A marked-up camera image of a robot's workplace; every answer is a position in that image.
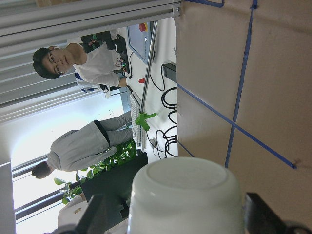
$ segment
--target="gray sweatshirt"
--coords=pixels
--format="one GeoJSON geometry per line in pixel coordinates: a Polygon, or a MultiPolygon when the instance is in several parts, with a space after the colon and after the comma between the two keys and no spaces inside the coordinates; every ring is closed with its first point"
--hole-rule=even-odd
{"type": "Polygon", "coordinates": [[[103,161],[117,151],[109,149],[104,135],[92,121],[78,130],[60,136],[51,146],[47,163],[62,171],[76,171],[103,161]]]}

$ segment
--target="keyboard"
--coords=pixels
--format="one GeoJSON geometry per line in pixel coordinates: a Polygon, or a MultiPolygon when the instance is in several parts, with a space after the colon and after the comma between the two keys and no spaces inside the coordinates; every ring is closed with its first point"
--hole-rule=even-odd
{"type": "Polygon", "coordinates": [[[134,91],[132,91],[132,93],[130,93],[130,106],[133,140],[135,141],[137,147],[145,148],[144,130],[142,129],[141,125],[137,125],[135,123],[135,120],[140,114],[141,103],[141,99],[134,91]]]}

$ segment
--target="green plastic object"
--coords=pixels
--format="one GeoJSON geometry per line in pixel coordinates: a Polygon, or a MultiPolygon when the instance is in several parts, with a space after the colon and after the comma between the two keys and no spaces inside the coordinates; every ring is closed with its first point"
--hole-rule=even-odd
{"type": "Polygon", "coordinates": [[[150,126],[146,122],[146,119],[154,117],[156,115],[157,115],[156,113],[153,113],[153,114],[150,114],[150,115],[148,115],[146,113],[140,113],[139,116],[136,118],[135,123],[137,125],[141,125],[142,128],[147,132],[148,130],[150,130],[150,126]]]}

